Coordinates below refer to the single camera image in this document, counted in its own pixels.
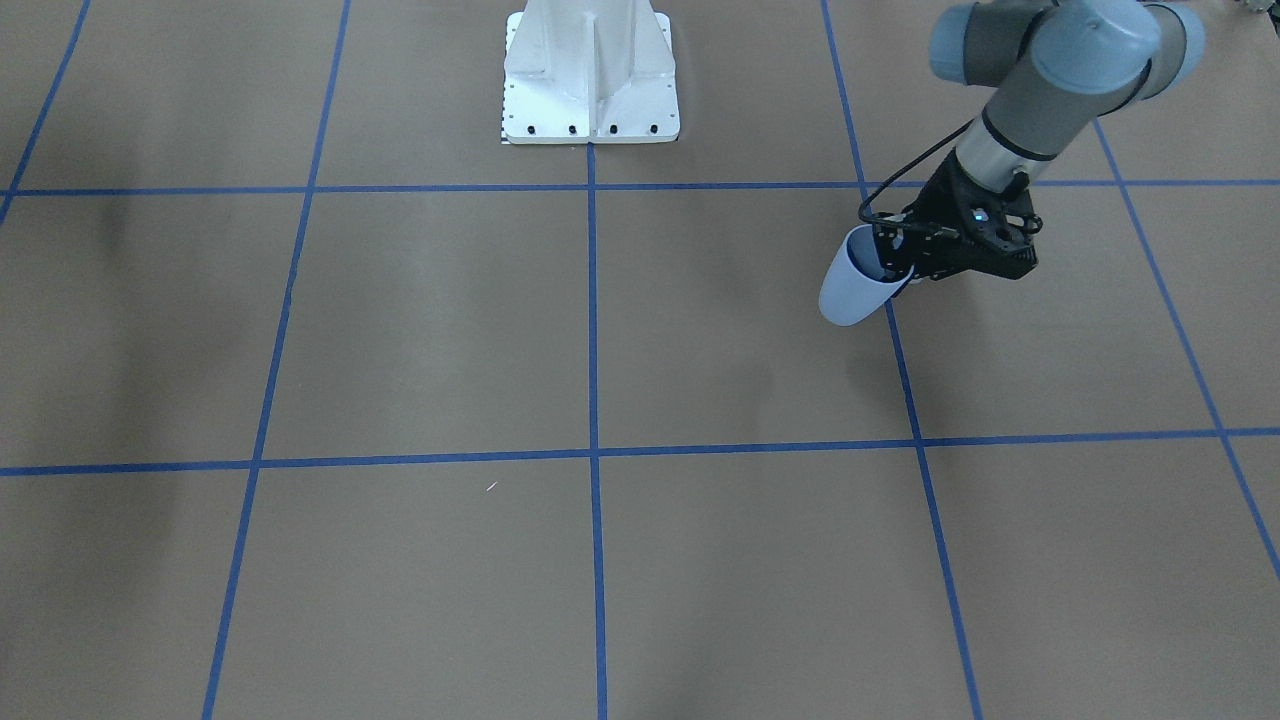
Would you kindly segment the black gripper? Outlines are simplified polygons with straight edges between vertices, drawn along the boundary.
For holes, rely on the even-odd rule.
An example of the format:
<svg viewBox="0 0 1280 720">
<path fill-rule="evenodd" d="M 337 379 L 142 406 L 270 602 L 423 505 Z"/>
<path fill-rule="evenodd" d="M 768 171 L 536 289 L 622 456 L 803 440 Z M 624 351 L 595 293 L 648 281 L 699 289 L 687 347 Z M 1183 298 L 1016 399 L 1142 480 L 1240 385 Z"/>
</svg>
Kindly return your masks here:
<svg viewBox="0 0 1280 720">
<path fill-rule="evenodd" d="M 1029 174 L 1016 169 L 1005 186 L 988 190 L 950 151 L 905 206 L 913 277 L 941 281 L 978 272 L 1015 281 L 1036 269 L 1041 218 L 1029 187 Z"/>
</svg>

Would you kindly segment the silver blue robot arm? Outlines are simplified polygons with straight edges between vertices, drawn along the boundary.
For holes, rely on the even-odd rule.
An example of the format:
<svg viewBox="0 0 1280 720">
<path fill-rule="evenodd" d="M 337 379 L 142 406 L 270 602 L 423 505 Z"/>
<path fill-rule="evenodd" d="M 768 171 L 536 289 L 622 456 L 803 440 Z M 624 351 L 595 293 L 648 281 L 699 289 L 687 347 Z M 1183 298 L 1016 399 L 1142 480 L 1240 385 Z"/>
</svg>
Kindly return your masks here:
<svg viewBox="0 0 1280 720">
<path fill-rule="evenodd" d="M 904 211 L 916 278 L 1036 268 L 1030 187 L 1094 119 L 1172 88 L 1207 33 L 1185 3 L 991 1 L 951 6 L 931 33 L 933 73 L 991 97 Z"/>
</svg>

